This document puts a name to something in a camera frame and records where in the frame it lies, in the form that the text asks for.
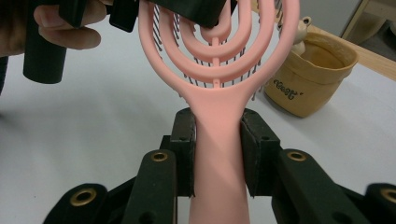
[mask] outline finger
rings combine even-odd
[[[69,49],[92,49],[101,41],[99,33],[87,27],[72,30],[40,28],[38,32],[49,42]]]
[[[35,21],[46,29],[66,30],[72,29],[64,19],[59,16],[59,6],[39,6],[35,9]],[[102,21],[106,17],[105,5],[97,0],[87,1],[81,26]]]
[[[103,4],[108,5],[108,6],[113,6],[114,0],[99,0],[103,2]]]

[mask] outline black handle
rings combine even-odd
[[[8,64],[8,57],[0,58],[0,95],[4,87],[4,82],[6,79],[7,73],[7,64]]]
[[[23,74],[36,82],[54,84],[62,80],[66,48],[54,45],[38,33],[33,13],[40,5],[57,5],[59,0],[29,0]]]

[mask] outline human hand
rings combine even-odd
[[[49,42],[70,49],[91,49],[99,45],[98,32],[85,25],[101,21],[106,16],[105,5],[113,0],[88,0],[81,28],[75,29],[58,15],[59,6],[35,9],[39,33]],[[0,0],[0,57],[21,54],[26,36],[27,0]]]

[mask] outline white surface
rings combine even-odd
[[[64,80],[41,85],[11,57],[0,97],[0,223],[42,223],[71,188],[113,189],[134,177],[147,152],[170,134],[184,100],[154,74],[137,32],[106,22],[97,49],[69,50]],[[249,102],[283,148],[310,153],[338,184],[364,193],[396,184],[396,83],[357,65],[319,112],[298,119],[262,95]],[[251,223],[275,223],[270,200],[250,200]],[[179,200],[179,223],[189,202]]]

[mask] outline pink hairbrush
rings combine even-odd
[[[250,48],[245,49],[252,27],[250,0],[238,1],[239,26],[230,40],[229,1],[217,26],[201,28],[202,39],[208,44],[195,37],[191,21],[179,19],[165,8],[158,10],[147,0],[140,1],[139,34],[146,56],[163,81],[186,100],[196,120],[195,197],[191,198],[190,224],[249,223],[240,119],[252,94],[288,56],[300,13],[298,0],[284,0],[282,35],[271,56],[258,67],[276,18],[274,0],[258,3],[260,31]],[[179,48],[178,35],[178,42],[191,58]],[[169,62],[160,55],[160,45]],[[175,70],[188,79],[178,76]]]

